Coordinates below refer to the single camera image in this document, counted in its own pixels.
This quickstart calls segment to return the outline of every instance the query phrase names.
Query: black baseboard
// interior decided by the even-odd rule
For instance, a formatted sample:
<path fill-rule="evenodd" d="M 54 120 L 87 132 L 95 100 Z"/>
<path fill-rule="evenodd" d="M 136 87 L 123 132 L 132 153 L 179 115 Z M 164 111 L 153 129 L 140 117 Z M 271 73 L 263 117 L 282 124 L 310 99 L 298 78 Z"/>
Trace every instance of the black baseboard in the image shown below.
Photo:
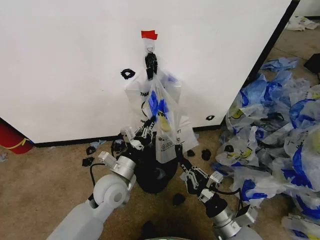
<path fill-rule="evenodd" d="M 220 125 L 211 125 L 211 126 L 198 126 L 198 127 L 193 127 L 194 132 L 202 132 L 202 131 L 213 131 L 213 130 L 218 130 L 221 128 Z"/>
<path fill-rule="evenodd" d="M 47 148 L 47 147 L 56 147 L 56 146 L 67 146 L 75 144 L 88 144 L 92 142 L 98 142 L 99 140 L 113 141 L 120 139 L 119 136 L 102 136 L 102 137 L 93 137 L 93 138 L 84 138 L 84 139 L 75 139 L 67 141 L 49 141 L 49 142 L 39 142 L 34 145 L 37 148 Z"/>
<path fill-rule="evenodd" d="M 199 126 L 194 127 L 194 132 L 201 131 L 209 131 L 209 130 L 217 130 L 220 129 L 221 125 L 211 125 L 211 126 Z M 37 148 L 47 148 L 47 147 L 56 147 L 56 146 L 67 146 L 67 145 L 75 145 L 75 144 L 88 144 L 92 142 L 98 142 L 99 140 L 113 141 L 120 139 L 117 136 L 102 136 L 102 137 L 94 137 L 94 138 L 85 138 L 85 139 L 75 139 L 75 140 L 67 140 L 67 141 L 49 141 L 49 142 L 39 142 L 34 145 Z"/>

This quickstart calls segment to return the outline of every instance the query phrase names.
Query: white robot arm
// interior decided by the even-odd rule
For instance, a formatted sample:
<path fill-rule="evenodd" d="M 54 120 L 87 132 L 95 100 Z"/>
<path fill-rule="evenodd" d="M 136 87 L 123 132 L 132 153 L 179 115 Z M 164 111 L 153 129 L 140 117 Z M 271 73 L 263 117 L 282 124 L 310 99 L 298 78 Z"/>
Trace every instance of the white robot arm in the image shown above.
<path fill-rule="evenodd" d="M 107 152 L 100 155 L 109 159 L 108 163 L 113 158 Z M 135 165 L 125 156 L 114 159 L 110 168 L 114 174 L 100 178 L 93 188 L 93 197 L 72 209 L 47 240 L 97 240 L 113 210 L 128 202 L 136 182 Z"/>
<path fill-rule="evenodd" d="M 136 163 L 132 159 L 151 142 L 153 125 L 151 122 L 136 132 L 131 127 L 121 130 L 128 145 L 126 154 L 118 160 L 105 151 L 99 154 L 98 159 L 109 167 L 112 174 L 97 181 L 88 200 L 73 208 L 47 240 L 97 240 L 100 237 L 108 216 L 129 201 L 130 191 L 136 182 Z"/>

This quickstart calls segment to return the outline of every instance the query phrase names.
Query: black object on floor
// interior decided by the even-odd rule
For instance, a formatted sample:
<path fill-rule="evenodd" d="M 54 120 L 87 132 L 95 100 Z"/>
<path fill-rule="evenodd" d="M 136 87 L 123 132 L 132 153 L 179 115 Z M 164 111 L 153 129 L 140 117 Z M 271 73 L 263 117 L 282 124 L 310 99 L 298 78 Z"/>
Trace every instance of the black object on floor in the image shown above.
<path fill-rule="evenodd" d="M 211 157 L 211 152 L 209 149 L 202 150 L 201 157 L 205 161 L 209 161 Z"/>
<path fill-rule="evenodd" d="M 187 155 L 188 157 L 193 157 L 193 156 L 195 156 L 196 154 L 195 154 L 194 151 L 192 151 L 192 150 L 190 149 L 190 150 L 188 150 L 188 151 L 186 152 L 186 155 Z"/>
<path fill-rule="evenodd" d="M 94 146 L 90 146 L 85 150 L 85 152 L 86 152 L 87 155 L 90 155 L 90 154 L 93 154 L 96 150 L 97 149 L 95 149 Z"/>
<path fill-rule="evenodd" d="M 159 234 L 157 233 L 156 226 L 151 222 L 147 221 L 145 224 L 142 226 L 142 238 L 143 239 L 153 239 L 158 236 Z"/>
<path fill-rule="evenodd" d="M 320 80 L 320 53 L 313 54 L 303 66 L 312 73 L 317 74 Z"/>
<path fill-rule="evenodd" d="M 180 193 L 177 193 L 176 195 L 173 196 L 172 203 L 173 206 L 179 206 L 186 200 L 185 196 L 183 196 Z"/>
<path fill-rule="evenodd" d="M 87 158 L 82 159 L 82 167 L 89 167 L 91 166 L 92 162 L 94 161 L 94 157 L 90 156 Z"/>
<path fill-rule="evenodd" d="M 178 169 L 178 159 L 172 159 L 166 163 L 156 160 L 155 145 L 146 146 L 134 169 L 136 182 L 143 191 L 149 194 L 157 194 L 168 185 Z"/>

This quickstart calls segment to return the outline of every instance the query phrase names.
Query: pile of plastic bags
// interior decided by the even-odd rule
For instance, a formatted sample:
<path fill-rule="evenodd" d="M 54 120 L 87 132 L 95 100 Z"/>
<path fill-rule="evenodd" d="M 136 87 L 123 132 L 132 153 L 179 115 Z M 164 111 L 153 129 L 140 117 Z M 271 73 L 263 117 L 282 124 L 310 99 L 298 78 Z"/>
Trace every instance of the pile of plastic bags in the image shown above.
<path fill-rule="evenodd" d="M 282 67 L 271 81 L 260 73 L 225 120 L 212 168 L 233 175 L 232 190 L 241 188 L 242 199 L 256 207 L 285 193 L 320 223 L 320 85 L 293 79 Z"/>

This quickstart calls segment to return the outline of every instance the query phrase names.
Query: brown carpet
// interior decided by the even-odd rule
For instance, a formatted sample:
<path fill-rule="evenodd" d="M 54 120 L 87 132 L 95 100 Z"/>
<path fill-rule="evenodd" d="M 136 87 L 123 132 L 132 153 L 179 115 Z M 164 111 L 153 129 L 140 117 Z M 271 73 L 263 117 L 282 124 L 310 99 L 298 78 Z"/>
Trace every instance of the brown carpet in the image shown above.
<path fill-rule="evenodd" d="M 219 147 L 219 130 L 200 132 L 200 145 L 194 149 L 195 156 L 188 157 L 192 164 L 211 173 Z M 93 154 L 109 151 L 110 142 L 100 146 Z M 0 164 L 0 239 L 41 240 L 45 239 L 69 211 L 84 202 L 93 187 L 88 167 L 82 167 L 88 144 L 34 148 L 22 155 L 8 152 L 6 162 Z M 212 152 L 210 161 L 201 158 L 201 151 Z M 188 195 L 180 180 L 181 170 L 160 193 L 143 192 L 136 184 L 129 203 L 116 209 L 107 219 L 101 240 L 136 240 L 141 236 L 143 224 L 150 220 L 164 236 L 176 236 L 193 240 L 215 239 L 212 221 L 206 216 L 205 207 L 194 195 Z M 109 171 L 104 166 L 94 169 L 96 179 Z M 232 183 L 226 179 L 221 187 L 228 191 Z M 181 193 L 186 201 L 174 207 L 173 196 Z M 235 196 L 223 196 L 232 208 L 236 207 Z M 259 210 L 254 229 L 263 239 L 287 239 L 281 227 L 281 218 L 288 214 L 283 196 L 265 200 Z"/>

